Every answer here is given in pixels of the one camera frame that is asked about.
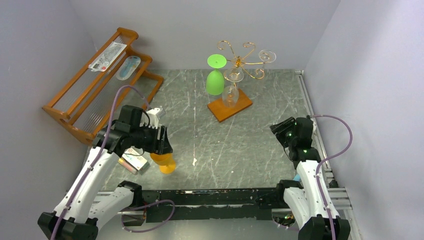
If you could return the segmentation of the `orange plastic wine glass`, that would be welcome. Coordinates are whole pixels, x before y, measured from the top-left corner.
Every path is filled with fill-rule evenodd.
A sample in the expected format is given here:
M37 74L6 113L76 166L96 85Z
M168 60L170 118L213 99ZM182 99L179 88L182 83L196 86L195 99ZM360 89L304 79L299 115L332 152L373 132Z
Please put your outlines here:
M159 170L163 174L171 174L176 169L176 162L172 153L150 153L150 158L159 166Z

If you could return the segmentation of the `tall clear flute glass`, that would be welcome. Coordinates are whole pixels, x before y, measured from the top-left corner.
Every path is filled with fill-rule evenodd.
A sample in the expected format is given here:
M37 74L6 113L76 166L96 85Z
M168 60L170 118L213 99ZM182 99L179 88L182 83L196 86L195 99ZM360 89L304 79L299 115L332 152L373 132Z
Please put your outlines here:
M266 64L273 63L276 60L277 56L273 51L268 50L268 49L261 50L258 53L258 56L259 56L259 59L261 61L261 64L260 64L260 68L257 68L255 70L255 74L256 74L255 78L257 80L261 80L265 77L265 66L266 66Z

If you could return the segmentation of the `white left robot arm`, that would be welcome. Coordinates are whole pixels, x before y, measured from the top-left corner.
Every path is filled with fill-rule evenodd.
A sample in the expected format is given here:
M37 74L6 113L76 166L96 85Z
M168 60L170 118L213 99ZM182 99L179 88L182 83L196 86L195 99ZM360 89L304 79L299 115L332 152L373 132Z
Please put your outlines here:
M97 134L70 190L52 212L43 212L38 218L37 224L49 240L94 240L119 211L144 206L142 186L130 181L121 182L98 204L94 201L103 181L129 148L157 155L173 152L167 128L159 123L164 114L162 107L144 111L125 105L119 118L112 121L113 129L106 127Z

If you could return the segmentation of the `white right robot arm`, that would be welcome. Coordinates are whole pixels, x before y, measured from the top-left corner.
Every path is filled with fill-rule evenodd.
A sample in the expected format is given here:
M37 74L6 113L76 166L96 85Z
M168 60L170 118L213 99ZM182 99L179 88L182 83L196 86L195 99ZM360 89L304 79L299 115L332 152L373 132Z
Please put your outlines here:
M299 180L281 180L276 186L275 202L288 207L291 216L276 221L289 226L297 224L299 240L347 240L351 226L341 218L325 183L319 151L312 146L316 123L312 116L290 117L270 126L272 134L288 151L288 158Z

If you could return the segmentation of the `green plastic wine glass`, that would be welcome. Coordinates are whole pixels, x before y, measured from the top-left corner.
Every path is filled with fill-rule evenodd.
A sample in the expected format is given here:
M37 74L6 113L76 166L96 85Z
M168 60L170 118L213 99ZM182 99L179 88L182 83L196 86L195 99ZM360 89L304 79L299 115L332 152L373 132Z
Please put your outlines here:
M225 78L221 73L221 69L226 66L227 60L221 54L212 54L207 58L207 64L213 70L206 78L205 89L208 94L218 96L224 90Z

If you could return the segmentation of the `clear wine glass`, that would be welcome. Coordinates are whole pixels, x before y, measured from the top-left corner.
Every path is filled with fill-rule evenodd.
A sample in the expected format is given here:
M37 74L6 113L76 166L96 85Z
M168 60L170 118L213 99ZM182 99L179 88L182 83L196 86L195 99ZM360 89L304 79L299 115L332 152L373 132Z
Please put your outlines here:
M224 88L221 96L222 101L226 107L233 108L236 106L240 95L237 83L244 79L244 72L239 67L233 67L225 70L223 76L230 82L230 85Z

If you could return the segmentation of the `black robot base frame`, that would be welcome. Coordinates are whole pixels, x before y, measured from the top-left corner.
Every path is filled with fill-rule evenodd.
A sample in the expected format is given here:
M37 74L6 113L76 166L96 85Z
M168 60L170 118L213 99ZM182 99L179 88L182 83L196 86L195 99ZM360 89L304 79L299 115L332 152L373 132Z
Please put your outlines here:
M152 205L145 210L147 223L209 219L272 219L273 209L288 209L284 192L288 188L302 189L294 180L280 180L276 187L222 188L198 190L143 190L141 185L122 181L119 187L134 192L131 211Z

